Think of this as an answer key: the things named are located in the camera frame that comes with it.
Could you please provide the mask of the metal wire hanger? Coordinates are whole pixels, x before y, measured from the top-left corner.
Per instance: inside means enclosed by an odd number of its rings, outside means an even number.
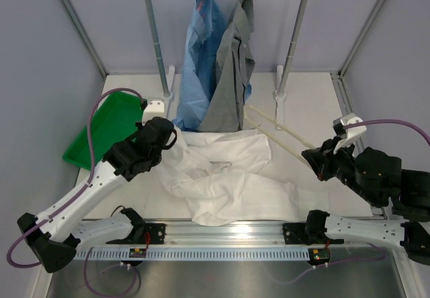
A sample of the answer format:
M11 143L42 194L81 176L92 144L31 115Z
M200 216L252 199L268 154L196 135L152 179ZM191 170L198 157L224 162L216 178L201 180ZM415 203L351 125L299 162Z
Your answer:
M269 142L273 161L310 168L301 155L315 146L293 128L276 120L276 100L263 91L253 90L244 107L244 128L256 130Z

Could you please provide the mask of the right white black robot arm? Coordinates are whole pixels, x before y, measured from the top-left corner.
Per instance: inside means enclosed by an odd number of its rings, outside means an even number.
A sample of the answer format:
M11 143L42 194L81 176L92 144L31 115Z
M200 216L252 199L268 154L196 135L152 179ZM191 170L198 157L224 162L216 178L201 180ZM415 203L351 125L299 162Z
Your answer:
M429 173L402 168L402 160L367 147L336 149L339 138L302 151L320 181L336 178L376 208L391 206L401 221L365 221L321 210L308 213L304 235L313 243L330 240L369 242L401 249L420 264L429 264Z

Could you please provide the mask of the white shirt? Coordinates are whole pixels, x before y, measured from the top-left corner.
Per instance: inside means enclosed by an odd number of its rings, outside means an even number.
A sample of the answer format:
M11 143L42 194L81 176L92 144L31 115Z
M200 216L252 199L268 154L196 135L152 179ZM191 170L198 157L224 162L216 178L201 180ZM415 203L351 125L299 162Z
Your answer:
M191 220L222 226L240 220L304 221L327 211L325 194L263 176L271 160L268 138L254 130L197 133L177 130L155 171L163 188L187 203Z

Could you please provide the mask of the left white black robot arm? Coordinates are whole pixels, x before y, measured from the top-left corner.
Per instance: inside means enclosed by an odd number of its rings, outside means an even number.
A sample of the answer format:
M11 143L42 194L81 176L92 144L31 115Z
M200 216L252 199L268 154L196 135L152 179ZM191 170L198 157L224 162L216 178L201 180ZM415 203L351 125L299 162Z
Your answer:
M102 244L138 244L148 229L132 208L93 222L83 218L108 195L134 177L158 165L164 150L172 148L177 132L171 121L154 117L131 136L116 142L91 171L87 181L70 190L39 214L25 213L17 225L48 273L64 268L77 253Z

